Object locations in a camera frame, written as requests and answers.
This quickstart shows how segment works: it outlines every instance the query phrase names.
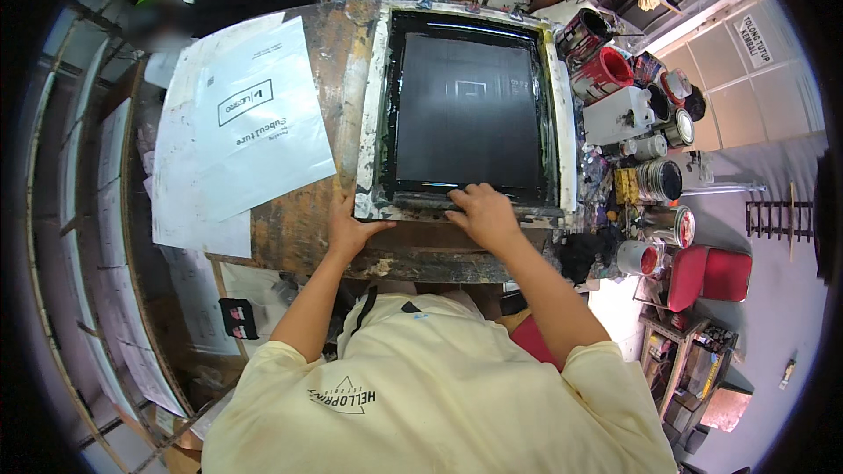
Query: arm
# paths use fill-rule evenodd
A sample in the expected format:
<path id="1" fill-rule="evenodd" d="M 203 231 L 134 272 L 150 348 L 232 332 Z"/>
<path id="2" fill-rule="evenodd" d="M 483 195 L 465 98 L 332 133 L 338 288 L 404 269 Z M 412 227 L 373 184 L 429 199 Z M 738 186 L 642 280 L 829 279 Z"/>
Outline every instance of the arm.
<path id="1" fill-rule="evenodd" d="M 472 184 L 448 196 L 465 211 L 446 211 L 448 219 L 504 263 L 518 282 L 544 343 L 559 363 L 565 363 L 575 346 L 610 340 L 583 298 L 523 235 L 509 198 L 488 183 Z"/>
<path id="2" fill-rule="evenodd" d="M 328 253 L 270 336 L 270 341 L 285 342 L 295 348 L 309 363 L 322 353 L 342 273 L 369 237 L 395 227 L 395 222 L 390 221 L 362 224 L 353 218 L 353 208 L 353 195 L 334 195 L 328 225 Z"/>

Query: yellow t-shirt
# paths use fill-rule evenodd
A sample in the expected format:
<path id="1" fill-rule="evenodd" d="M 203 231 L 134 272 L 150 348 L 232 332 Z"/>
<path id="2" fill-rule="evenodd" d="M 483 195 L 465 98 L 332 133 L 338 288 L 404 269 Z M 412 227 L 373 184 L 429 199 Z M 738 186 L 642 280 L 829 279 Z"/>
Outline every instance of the yellow t-shirt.
<path id="1" fill-rule="evenodd" d="M 204 474 L 676 472 L 641 367 L 614 342 L 576 347 L 560 377 L 453 300 L 379 295 L 349 337 L 362 306 L 336 361 L 258 349 L 208 431 Z"/>

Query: helloprint logo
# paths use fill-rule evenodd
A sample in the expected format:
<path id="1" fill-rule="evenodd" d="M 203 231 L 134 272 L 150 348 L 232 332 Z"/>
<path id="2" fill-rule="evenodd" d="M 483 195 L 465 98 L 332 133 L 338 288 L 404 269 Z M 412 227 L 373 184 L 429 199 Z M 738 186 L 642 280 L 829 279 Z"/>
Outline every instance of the helloprint logo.
<path id="1" fill-rule="evenodd" d="M 354 386 L 352 380 L 346 375 L 336 388 L 325 390 L 322 393 L 316 390 L 308 390 L 310 400 L 331 408 L 338 413 L 361 413 L 365 414 L 364 405 L 376 401 L 374 390 L 365 390 L 363 386 Z"/>

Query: hand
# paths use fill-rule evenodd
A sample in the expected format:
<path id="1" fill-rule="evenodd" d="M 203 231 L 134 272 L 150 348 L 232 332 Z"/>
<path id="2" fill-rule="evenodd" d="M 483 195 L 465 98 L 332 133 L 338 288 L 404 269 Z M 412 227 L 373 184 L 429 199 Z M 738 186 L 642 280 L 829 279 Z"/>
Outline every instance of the hand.
<path id="1" fill-rule="evenodd" d="M 352 259 L 366 245 L 366 240 L 384 229 L 395 227 L 394 221 L 376 221 L 363 224 L 352 216 L 354 195 L 334 194 L 331 200 L 331 215 L 328 222 L 328 254 L 345 262 Z"/>
<path id="2" fill-rule="evenodd" d="M 488 183 L 479 186 L 472 183 L 465 191 L 451 191 L 448 197 L 465 211 L 445 211 L 448 219 L 496 257 L 500 258 L 513 243 L 525 238 L 509 198 Z"/>

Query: red paint can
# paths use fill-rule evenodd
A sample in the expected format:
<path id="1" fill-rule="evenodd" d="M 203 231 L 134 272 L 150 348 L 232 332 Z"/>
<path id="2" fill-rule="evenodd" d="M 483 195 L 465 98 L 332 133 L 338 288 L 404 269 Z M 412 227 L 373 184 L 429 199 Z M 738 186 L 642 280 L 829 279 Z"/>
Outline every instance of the red paint can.
<path id="1" fill-rule="evenodd" d="M 591 60 L 571 75 L 571 88 L 586 106 L 631 85 L 632 68 L 612 47 L 601 47 Z"/>
<path id="2" fill-rule="evenodd" d="M 582 8 L 556 34 L 556 51 L 569 66 L 576 67 L 588 61 L 610 39 L 611 27 L 594 10 Z"/>

